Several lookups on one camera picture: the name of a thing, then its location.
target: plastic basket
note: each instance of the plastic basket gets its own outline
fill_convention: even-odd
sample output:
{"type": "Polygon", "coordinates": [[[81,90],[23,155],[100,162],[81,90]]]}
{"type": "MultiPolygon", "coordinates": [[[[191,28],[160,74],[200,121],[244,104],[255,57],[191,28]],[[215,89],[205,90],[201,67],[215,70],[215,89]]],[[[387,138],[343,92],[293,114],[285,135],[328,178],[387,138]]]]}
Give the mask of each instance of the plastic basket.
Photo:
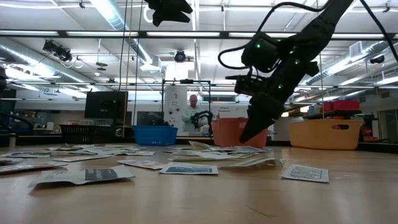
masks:
{"type": "Polygon", "coordinates": [[[136,142],[141,146],[169,146],[175,144],[178,128],[169,126],[134,125],[136,142]]]}
{"type": "Polygon", "coordinates": [[[211,123],[213,129],[214,143],[217,146],[252,146],[264,147],[267,142],[268,130],[265,129],[244,144],[239,142],[239,138],[247,123],[246,118],[221,118],[219,121],[211,123]]]}
{"type": "Polygon", "coordinates": [[[363,122],[323,119],[289,124],[290,143],[310,149],[354,150],[363,122]]]}
{"type": "Polygon", "coordinates": [[[99,144],[114,141],[115,128],[95,125],[60,124],[62,136],[66,143],[99,144]]]}

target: workbench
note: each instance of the workbench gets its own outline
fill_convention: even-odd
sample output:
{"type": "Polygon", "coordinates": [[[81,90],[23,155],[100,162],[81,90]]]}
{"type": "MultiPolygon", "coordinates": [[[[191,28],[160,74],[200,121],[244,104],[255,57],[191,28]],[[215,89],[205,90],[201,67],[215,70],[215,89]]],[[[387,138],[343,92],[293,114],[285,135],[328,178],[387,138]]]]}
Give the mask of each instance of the workbench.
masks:
{"type": "MultiPolygon", "coordinates": [[[[22,146],[17,151],[47,147],[22,146]]],[[[123,159],[167,163],[170,154],[161,151],[166,148],[148,147],[156,152],[154,156],[116,156],[72,162],[57,169],[102,169],[119,166],[116,161],[123,159]]],[[[41,170],[1,175],[0,223],[398,223],[397,155],[267,148],[267,156],[287,159],[284,168],[172,175],[126,166],[135,178],[87,185],[38,185],[34,190],[28,184],[41,170]],[[329,169],[330,183],[281,179],[279,175],[290,164],[329,169]]],[[[48,160],[51,157],[24,162],[48,160]]],[[[236,161],[196,163],[229,165],[236,161]]]]}

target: person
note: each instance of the person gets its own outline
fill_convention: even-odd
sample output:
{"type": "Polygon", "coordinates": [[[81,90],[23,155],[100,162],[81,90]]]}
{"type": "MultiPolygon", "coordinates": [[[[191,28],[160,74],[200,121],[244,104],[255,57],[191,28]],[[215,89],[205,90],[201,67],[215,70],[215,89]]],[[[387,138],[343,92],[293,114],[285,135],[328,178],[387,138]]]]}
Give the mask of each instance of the person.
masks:
{"type": "MultiPolygon", "coordinates": [[[[196,113],[202,112],[203,110],[197,106],[198,97],[196,95],[191,95],[189,97],[189,103],[190,105],[182,113],[182,121],[184,122],[183,130],[186,132],[194,132],[197,130],[195,130],[195,126],[192,123],[191,117],[196,113]]],[[[199,127],[208,124],[207,118],[199,119],[198,124],[199,127]]]]}

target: desk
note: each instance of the desk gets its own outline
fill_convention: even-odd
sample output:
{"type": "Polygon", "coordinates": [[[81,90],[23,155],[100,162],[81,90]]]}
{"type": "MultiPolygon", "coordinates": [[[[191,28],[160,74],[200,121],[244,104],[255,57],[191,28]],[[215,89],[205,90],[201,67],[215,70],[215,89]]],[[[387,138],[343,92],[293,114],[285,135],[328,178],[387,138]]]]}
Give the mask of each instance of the desk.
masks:
{"type": "MultiPolygon", "coordinates": [[[[35,150],[48,146],[19,147],[35,150]]],[[[2,224],[43,223],[398,223],[398,156],[363,151],[316,151],[270,147],[289,164],[329,169],[330,183],[281,180],[281,168],[219,170],[218,176],[170,175],[129,167],[136,178],[89,185],[28,184],[40,173],[0,176],[2,224]]],[[[116,156],[73,162],[70,170],[118,166],[116,156]]],[[[232,164],[234,161],[199,162],[232,164]]]]}

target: black monitor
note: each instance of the black monitor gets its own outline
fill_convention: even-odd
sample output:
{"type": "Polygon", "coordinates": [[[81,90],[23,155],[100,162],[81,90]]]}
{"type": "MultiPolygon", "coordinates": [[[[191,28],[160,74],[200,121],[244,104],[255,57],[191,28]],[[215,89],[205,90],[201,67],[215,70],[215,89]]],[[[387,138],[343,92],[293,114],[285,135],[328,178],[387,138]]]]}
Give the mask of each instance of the black monitor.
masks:
{"type": "Polygon", "coordinates": [[[127,113],[127,106],[124,106],[126,99],[126,91],[88,92],[85,118],[123,119],[124,113],[127,113]]]}

